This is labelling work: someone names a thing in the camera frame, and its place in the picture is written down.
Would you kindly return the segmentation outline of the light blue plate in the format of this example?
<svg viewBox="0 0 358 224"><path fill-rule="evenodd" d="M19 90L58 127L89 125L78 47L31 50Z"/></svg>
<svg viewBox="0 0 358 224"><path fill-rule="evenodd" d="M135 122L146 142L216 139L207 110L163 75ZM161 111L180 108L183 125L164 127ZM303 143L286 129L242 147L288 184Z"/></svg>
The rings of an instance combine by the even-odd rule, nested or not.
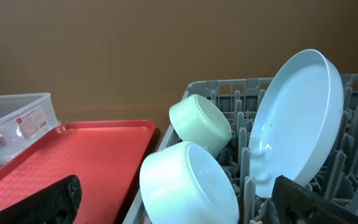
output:
<svg viewBox="0 0 358 224"><path fill-rule="evenodd" d="M281 175L305 186L331 152L343 110L340 74L321 52L306 49L289 59L268 86L250 135L256 195L270 198Z"/></svg>

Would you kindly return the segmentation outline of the green bowl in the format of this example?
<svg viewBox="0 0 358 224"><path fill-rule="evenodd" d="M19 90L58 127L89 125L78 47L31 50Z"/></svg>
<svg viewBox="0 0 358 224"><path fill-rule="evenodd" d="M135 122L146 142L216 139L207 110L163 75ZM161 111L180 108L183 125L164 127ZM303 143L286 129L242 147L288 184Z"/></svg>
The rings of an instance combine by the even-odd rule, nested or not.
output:
<svg viewBox="0 0 358 224"><path fill-rule="evenodd" d="M170 122L182 141L208 148L217 158L232 138L231 126L209 99L190 95L169 109Z"/></svg>

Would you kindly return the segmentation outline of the small light blue bowl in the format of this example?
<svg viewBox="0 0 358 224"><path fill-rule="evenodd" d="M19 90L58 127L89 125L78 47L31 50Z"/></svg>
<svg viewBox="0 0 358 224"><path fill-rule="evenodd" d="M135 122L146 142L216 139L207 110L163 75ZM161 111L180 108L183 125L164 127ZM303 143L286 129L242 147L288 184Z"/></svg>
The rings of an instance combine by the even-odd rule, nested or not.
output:
<svg viewBox="0 0 358 224"><path fill-rule="evenodd" d="M140 168L140 192L153 224L237 223L234 188L203 147L180 142L148 155Z"/></svg>

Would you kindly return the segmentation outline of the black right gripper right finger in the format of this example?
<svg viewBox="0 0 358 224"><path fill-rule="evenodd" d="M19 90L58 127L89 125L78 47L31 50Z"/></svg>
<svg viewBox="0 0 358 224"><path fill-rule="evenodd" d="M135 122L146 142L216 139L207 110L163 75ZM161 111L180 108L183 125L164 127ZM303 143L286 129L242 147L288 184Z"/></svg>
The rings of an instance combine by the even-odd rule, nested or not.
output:
<svg viewBox="0 0 358 224"><path fill-rule="evenodd" d="M279 176L275 179L272 200L280 223L358 223L358 188L348 209L334 203L335 190L343 176L327 177L321 188L321 195L306 190L296 182Z"/></svg>

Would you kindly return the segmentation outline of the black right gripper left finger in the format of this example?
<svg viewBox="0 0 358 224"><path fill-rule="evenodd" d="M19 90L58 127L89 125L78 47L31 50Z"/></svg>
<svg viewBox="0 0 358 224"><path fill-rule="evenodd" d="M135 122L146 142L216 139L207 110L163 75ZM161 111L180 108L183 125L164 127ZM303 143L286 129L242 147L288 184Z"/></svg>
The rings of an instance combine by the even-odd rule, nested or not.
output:
<svg viewBox="0 0 358 224"><path fill-rule="evenodd" d="M0 211L0 224L72 224L82 199L78 176L69 175Z"/></svg>

